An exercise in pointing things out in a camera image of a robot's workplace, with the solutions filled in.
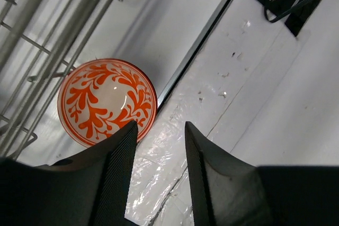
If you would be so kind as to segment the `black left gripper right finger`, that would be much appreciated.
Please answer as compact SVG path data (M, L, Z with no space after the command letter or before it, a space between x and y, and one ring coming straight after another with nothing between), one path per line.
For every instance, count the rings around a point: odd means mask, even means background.
M185 124L195 225L338 225L338 167L252 166Z

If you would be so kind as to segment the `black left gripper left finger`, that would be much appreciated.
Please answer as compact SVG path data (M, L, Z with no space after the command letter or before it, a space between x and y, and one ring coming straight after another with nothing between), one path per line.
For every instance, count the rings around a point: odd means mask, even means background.
M53 165L1 159L1 225L131 225L125 211L138 127Z

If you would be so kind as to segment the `orange floral patterned bowl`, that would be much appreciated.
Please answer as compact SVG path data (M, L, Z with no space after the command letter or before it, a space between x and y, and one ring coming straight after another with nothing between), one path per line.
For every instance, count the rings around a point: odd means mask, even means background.
M148 76L121 59L86 62L61 83L57 110L66 133L90 147L127 123L137 122L141 141L157 115L157 95Z

